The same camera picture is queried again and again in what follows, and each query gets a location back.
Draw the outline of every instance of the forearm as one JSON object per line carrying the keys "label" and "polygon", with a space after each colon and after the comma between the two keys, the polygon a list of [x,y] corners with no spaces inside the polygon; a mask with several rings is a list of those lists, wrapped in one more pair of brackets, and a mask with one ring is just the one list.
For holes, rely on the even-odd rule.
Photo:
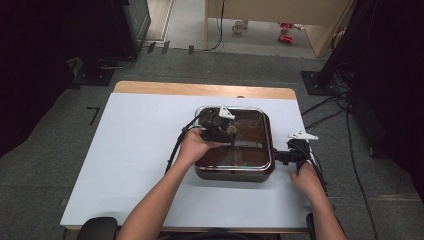
{"label": "forearm", "polygon": [[156,239],[190,165],[176,161],[125,220],[118,240]]}
{"label": "forearm", "polygon": [[331,203],[324,193],[315,196],[311,201],[311,205],[314,215],[315,234],[318,240],[346,239],[334,215]]}

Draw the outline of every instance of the hand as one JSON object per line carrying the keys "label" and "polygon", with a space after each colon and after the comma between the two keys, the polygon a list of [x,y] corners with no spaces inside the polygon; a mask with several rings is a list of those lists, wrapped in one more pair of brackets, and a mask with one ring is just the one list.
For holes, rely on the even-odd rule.
{"label": "hand", "polygon": [[314,167],[308,162],[302,165],[299,174],[291,172],[290,178],[292,183],[303,192],[309,200],[321,194],[325,195]]}
{"label": "hand", "polygon": [[209,149],[221,146],[217,142],[205,142],[201,137],[202,130],[190,129],[181,142],[177,161],[185,161],[192,165],[199,160]]}

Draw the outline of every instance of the metal stand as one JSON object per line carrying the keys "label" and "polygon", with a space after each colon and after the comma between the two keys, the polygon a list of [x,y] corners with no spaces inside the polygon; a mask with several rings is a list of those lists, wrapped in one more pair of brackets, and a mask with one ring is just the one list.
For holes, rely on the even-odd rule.
{"label": "metal stand", "polygon": [[309,95],[336,96],[339,94],[330,85],[325,87],[318,86],[316,78],[319,72],[301,71],[300,73]]}

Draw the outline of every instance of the power cord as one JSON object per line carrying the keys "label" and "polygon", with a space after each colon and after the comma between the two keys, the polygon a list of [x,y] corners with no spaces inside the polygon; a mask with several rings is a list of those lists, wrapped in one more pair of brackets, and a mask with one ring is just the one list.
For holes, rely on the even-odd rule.
{"label": "power cord", "polygon": [[131,63],[133,63],[134,62],[134,58],[132,57],[131,58],[131,60],[130,60],[130,62],[128,62],[127,64],[125,64],[125,65],[122,65],[122,66],[116,66],[116,67],[100,67],[101,69],[107,69],[107,70],[115,70],[115,69],[123,69],[123,68],[126,68],[126,67],[128,67]]}
{"label": "power cord", "polygon": [[314,159],[317,160],[319,171],[321,172],[321,175],[324,176],[324,174],[322,172],[321,161],[318,159],[318,156],[314,152],[312,152],[312,151],[309,151],[309,152],[312,153],[312,155],[314,156]]}
{"label": "power cord", "polygon": [[377,233],[377,229],[376,229],[375,223],[374,223],[374,218],[372,216],[371,209],[370,209],[370,206],[369,206],[369,203],[368,203],[367,195],[364,191],[364,187],[362,186],[362,182],[359,178],[358,170],[356,169],[356,163],[355,163],[354,154],[353,154],[352,134],[351,134],[351,131],[350,131],[350,123],[349,123],[349,112],[346,113],[346,124],[347,124],[347,132],[348,132],[348,135],[349,135],[350,157],[351,157],[351,160],[352,160],[353,171],[355,172],[356,181],[358,182],[359,188],[361,189],[361,193],[362,193],[362,197],[363,197],[364,202],[365,202],[365,206],[367,207],[368,215],[370,217],[370,221],[371,221],[371,225],[372,225],[372,230],[374,232],[374,238],[376,240],[378,240],[378,233]]}
{"label": "power cord", "polygon": [[340,93],[337,96],[332,96],[332,97],[326,98],[324,101],[322,101],[322,102],[320,102],[318,104],[315,104],[314,106],[312,106],[309,109],[307,109],[306,111],[304,111],[302,113],[302,116],[304,116],[305,114],[311,112],[312,110],[317,109],[318,107],[322,106],[323,104],[329,103],[329,102],[336,102],[337,105],[342,109],[342,110],[340,110],[340,111],[338,111],[338,112],[336,112],[334,114],[331,114],[331,115],[329,115],[327,117],[324,117],[324,118],[322,118],[322,119],[320,119],[318,121],[313,122],[312,124],[306,126],[305,127],[305,130],[306,129],[314,128],[314,127],[320,125],[321,123],[323,123],[324,121],[326,121],[326,120],[328,120],[328,119],[330,119],[330,118],[332,118],[332,117],[334,117],[334,116],[342,113],[343,111],[350,111],[350,103],[349,102],[348,102],[348,106],[347,107],[342,106],[341,103],[340,103],[341,100],[348,101],[348,99],[346,97],[343,97],[343,95],[345,95],[345,94],[347,94],[347,93],[346,92],[342,92],[342,93]]}
{"label": "power cord", "polygon": [[349,92],[351,89],[352,76],[347,74],[346,71],[337,70],[333,78],[332,86],[337,88],[340,92]]}
{"label": "power cord", "polygon": [[178,150],[178,147],[180,146],[181,142],[184,139],[184,136],[186,135],[186,133],[193,128],[193,123],[199,119],[201,116],[203,116],[204,114],[208,113],[209,111],[203,111],[201,112],[199,115],[197,115],[196,117],[193,118],[193,120],[191,120],[185,127],[183,127],[183,129],[181,130],[181,134],[178,136],[177,142],[175,143],[174,149],[172,150],[171,156],[169,157],[168,160],[168,164],[166,166],[165,169],[165,173],[168,172],[168,170],[171,168],[172,162],[174,161],[174,157],[175,154]]}
{"label": "power cord", "polygon": [[224,44],[224,42],[222,41],[222,19],[224,18],[224,8],[225,8],[225,0],[222,0],[222,7],[221,7],[221,27],[218,27],[219,35],[220,36],[219,36],[218,42],[215,44],[215,46],[213,48],[211,48],[211,49],[205,49],[206,52],[213,51],[213,50],[217,49],[221,45],[221,43]]}

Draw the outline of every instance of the wooden table edge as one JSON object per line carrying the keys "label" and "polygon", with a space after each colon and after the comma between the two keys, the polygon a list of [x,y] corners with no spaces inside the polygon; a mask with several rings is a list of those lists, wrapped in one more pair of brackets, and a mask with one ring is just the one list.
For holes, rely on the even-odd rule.
{"label": "wooden table edge", "polygon": [[208,85],[169,82],[120,81],[116,84],[113,92],[296,100],[296,94],[293,89],[290,88]]}

